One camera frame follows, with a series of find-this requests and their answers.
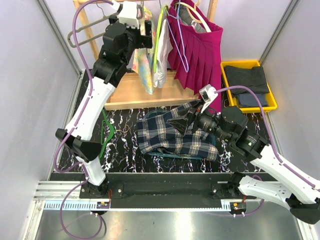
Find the white skirt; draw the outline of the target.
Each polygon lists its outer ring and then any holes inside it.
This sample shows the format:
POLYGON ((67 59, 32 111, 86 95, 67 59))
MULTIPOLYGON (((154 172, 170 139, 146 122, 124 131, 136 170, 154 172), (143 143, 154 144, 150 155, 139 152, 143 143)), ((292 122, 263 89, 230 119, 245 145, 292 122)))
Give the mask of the white skirt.
POLYGON ((157 41, 156 60, 154 61, 156 70, 152 73, 154 88, 163 88, 167 79, 168 54, 172 49, 169 33, 168 20, 165 18, 157 41))

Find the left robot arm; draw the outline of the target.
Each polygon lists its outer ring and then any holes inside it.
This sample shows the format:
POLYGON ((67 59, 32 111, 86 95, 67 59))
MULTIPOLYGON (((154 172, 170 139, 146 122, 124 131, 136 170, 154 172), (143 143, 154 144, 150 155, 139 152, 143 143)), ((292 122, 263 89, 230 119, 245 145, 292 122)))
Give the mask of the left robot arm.
POLYGON ((106 175, 99 155, 102 145, 91 140, 96 121, 110 96, 127 72, 127 66, 136 49, 152 48, 152 23, 144 22, 145 34, 139 27, 130 27, 116 21, 109 24, 102 36, 103 45, 97 61, 88 75, 91 82, 75 115, 65 128, 56 130, 55 136, 84 167, 90 192, 97 198, 108 193, 106 175))

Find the navy plaid skirt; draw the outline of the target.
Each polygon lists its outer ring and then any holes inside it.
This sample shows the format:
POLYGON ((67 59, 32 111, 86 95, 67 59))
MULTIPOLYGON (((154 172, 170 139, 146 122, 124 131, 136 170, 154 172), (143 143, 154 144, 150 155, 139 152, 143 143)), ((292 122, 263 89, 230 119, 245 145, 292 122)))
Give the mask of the navy plaid skirt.
POLYGON ((137 121, 137 142, 142 154, 161 152, 181 157, 200 157, 215 161, 219 154, 209 134, 198 129, 192 133, 193 125, 187 127, 185 135, 178 132, 169 121, 178 117, 178 112, 200 103, 192 100, 172 108, 163 114, 144 117, 137 121))

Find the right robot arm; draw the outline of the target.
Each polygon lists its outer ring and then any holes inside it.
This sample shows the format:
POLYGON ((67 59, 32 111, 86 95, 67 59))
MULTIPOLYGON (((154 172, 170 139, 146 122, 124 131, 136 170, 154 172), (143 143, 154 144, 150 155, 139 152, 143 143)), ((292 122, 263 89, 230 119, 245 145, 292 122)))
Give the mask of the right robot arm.
POLYGON ((225 141, 229 150, 241 160, 259 167, 278 183, 256 180, 236 172, 227 184, 228 195, 258 197, 276 203, 290 211, 297 219, 314 225, 320 220, 320 182, 309 176, 280 155, 271 141, 247 128, 248 118, 236 106, 229 106, 217 114, 202 110, 203 102, 179 110, 168 120, 180 134, 188 127, 200 129, 225 141))

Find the green velvet hanger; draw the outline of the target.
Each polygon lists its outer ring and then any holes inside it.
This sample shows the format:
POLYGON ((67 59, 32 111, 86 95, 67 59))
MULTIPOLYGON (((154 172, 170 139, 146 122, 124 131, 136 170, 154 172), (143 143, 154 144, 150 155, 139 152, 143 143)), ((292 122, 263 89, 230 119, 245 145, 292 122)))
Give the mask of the green velvet hanger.
POLYGON ((103 115, 103 120, 101 122, 101 134, 100 134, 101 150, 100 150, 100 154, 98 156, 100 160, 103 159, 104 152, 106 150, 107 144, 114 137, 115 132, 127 133, 130 130, 129 126, 127 124, 125 125, 127 127, 126 131, 121 130, 121 129, 115 130, 114 126, 108 121, 106 110, 103 108, 101 112, 102 112, 102 115, 103 115), (108 130, 109 130, 109 132, 108 132, 108 134, 106 136, 104 135, 105 126, 107 126, 108 130))

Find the lime green plastic hanger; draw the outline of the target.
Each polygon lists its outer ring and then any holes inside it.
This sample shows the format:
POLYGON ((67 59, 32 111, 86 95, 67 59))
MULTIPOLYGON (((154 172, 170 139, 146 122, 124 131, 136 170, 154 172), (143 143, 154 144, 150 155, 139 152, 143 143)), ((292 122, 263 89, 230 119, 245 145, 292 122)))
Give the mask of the lime green plastic hanger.
POLYGON ((160 34, 162 30, 162 24, 163 24, 164 18, 166 18, 166 13, 168 12, 168 9, 169 7, 167 4, 161 7, 160 14, 158 17, 156 38, 155 38, 155 48, 154 48, 154 55, 153 55, 153 66, 152 66, 153 73, 156 73, 157 71, 157 55, 158 55, 158 48, 159 48, 159 42, 160 42, 160 34))

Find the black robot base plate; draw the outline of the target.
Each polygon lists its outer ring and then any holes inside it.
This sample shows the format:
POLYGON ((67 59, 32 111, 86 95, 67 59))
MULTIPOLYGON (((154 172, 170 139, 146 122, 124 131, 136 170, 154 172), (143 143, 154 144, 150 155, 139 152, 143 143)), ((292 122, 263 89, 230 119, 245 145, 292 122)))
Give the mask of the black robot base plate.
POLYGON ((267 173, 108 173, 101 186, 80 188, 82 199, 111 198, 112 208, 216 208, 223 199, 242 199, 242 177, 274 181, 267 173))

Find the floral pastel skirt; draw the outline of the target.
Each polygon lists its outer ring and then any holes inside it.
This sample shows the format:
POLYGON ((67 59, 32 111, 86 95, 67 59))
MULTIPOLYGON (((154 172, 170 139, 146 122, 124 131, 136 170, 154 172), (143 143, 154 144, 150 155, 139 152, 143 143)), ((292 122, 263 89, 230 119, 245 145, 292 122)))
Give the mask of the floral pastel skirt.
POLYGON ((140 32, 145 34, 145 21, 151 22, 152 48, 139 48, 134 51, 132 70, 139 75, 144 90, 152 95, 154 93, 152 68, 154 62, 154 51, 156 42, 156 30, 152 12, 143 7, 144 17, 140 21, 140 32))

